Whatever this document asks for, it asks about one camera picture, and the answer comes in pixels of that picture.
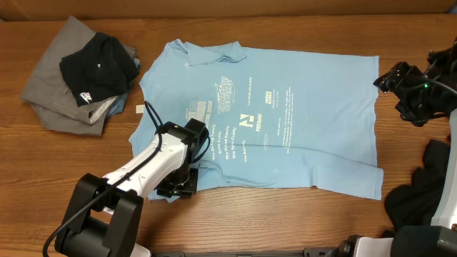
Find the light blue printed t-shirt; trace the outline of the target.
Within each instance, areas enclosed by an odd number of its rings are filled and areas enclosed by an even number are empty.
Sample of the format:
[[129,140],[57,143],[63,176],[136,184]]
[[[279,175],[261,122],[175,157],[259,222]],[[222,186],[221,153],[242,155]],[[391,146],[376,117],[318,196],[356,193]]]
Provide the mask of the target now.
[[165,121],[206,124],[200,191],[316,188],[381,198],[377,56],[174,40],[140,80]]

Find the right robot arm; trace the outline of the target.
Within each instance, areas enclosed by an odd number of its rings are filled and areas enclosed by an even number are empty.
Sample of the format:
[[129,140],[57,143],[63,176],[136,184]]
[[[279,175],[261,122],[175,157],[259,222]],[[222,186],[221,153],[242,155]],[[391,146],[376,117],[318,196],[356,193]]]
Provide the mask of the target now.
[[449,142],[429,141],[411,184],[387,195],[393,230],[380,238],[352,235],[337,247],[306,248],[304,256],[456,255],[456,47],[430,51],[427,61],[425,71],[398,62],[373,84],[396,95],[401,119],[414,126],[447,117]]

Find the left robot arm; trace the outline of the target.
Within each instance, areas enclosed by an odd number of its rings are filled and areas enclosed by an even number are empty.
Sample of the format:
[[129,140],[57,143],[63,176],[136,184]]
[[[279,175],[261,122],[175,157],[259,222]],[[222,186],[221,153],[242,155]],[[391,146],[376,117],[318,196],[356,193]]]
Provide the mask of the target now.
[[61,225],[47,238],[65,256],[151,256],[136,242],[144,199],[152,192],[191,198],[199,161],[209,147],[206,125],[191,119],[185,126],[160,125],[151,144],[116,171],[87,173],[72,193]]

